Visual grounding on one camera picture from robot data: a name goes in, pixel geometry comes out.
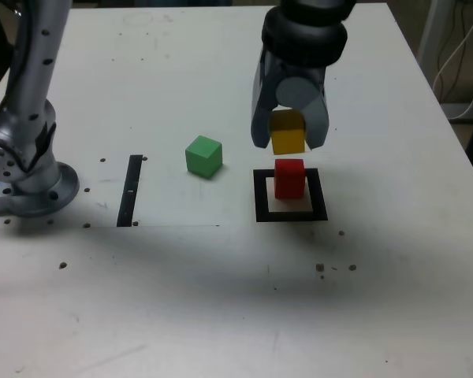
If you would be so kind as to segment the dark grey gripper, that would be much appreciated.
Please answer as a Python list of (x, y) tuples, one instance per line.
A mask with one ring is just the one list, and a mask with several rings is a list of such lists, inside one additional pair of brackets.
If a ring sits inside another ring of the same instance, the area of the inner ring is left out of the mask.
[[(277, 89), (275, 78), (267, 77), (274, 66), (279, 66), (286, 76), (291, 76), (283, 79)], [(297, 111), (303, 117), (305, 142), (311, 150), (323, 146), (330, 126), (325, 99), (325, 77), (326, 67), (305, 68), (290, 65), (263, 47), (251, 97), (253, 144), (263, 149), (268, 146), (269, 119), (278, 103)]]

